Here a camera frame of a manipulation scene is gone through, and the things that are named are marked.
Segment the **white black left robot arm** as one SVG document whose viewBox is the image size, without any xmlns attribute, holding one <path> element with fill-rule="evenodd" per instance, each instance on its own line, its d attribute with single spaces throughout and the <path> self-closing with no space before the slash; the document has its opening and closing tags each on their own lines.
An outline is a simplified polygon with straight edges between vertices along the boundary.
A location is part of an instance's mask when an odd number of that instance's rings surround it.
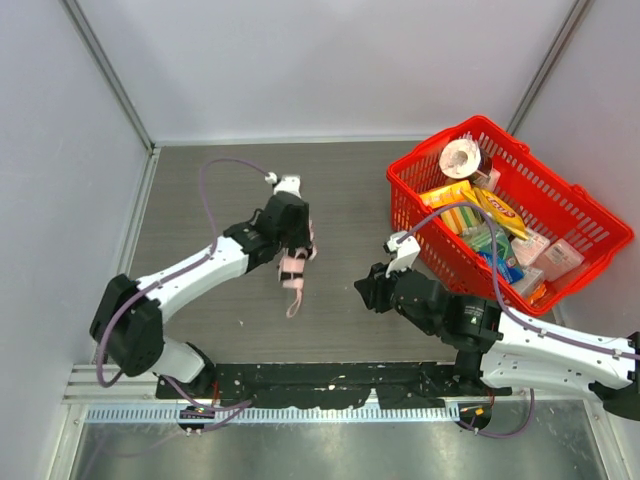
<svg viewBox="0 0 640 480">
<path fill-rule="evenodd" d="M 276 256 L 279 282 L 296 295 L 286 311 L 293 317 L 302 303 L 305 264 L 315 254 L 308 203 L 293 193 L 275 193 L 250 220 L 230 226 L 191 257 L 137 280 L 112 278 L 89 333 L 100 357 L 110 357 L 122 374 L 151 372 L 178 394 L 204 397 L 216 381 L 213 362 L 193 344 L 170 339 L 165 324 L 201 295 Z"/>
</svg>

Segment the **pink and black umbrella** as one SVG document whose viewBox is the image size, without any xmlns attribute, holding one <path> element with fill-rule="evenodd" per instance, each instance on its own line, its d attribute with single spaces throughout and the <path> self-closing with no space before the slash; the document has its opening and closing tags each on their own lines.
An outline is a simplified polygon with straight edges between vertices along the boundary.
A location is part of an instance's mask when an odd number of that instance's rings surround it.
<svg viewBox="0 0 640 480">
<path fill-rule="evenodd" d="M 299 311 L 304 295 L 304 270 L 306 263 L 317 256 L 317 245 L 313 222 L 309 221 L 310 245 L 296 249 L 288 249 L 283 253 L 278 265 L 278 279 L 284 289 L 295 293 L 293 303 L 286 310 L 286 317 L 291 319 Z"/>
</svg>

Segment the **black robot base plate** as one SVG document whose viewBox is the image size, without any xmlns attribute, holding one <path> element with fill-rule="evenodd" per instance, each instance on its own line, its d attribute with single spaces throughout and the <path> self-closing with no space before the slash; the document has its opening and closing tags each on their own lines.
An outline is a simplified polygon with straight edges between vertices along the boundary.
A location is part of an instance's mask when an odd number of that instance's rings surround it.
<svg viewBox="0 0 640 480">
<path fill-rule="evenodd" d="M 223 406 L 345 410 L 363 407 L 372 393 L 383 409 L 409 409 L 440 407 L 447 397 L 504 397 L 512 389 L 464 380 L 450 363 L 229 363 L 215 365 L 212 379 L 190 396 Z"/>
</svg>

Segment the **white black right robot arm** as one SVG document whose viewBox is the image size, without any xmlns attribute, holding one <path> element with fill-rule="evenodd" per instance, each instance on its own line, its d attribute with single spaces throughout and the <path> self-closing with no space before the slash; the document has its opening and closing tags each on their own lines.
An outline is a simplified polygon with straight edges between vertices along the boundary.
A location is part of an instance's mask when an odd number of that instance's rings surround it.
<svg viewBox="0 0 640 480">
<path fill-rule="evenodd" d="M 491 389 L 532 388 L 599 400 L 606 412 L 639 418 L 639 336 L 569 329 L 473 295 L 455 294 L 411 268 L 377 263 L 354 287 L 367 309 L 395 311 L 458 352 L 461 379 Z"/>
</svg>

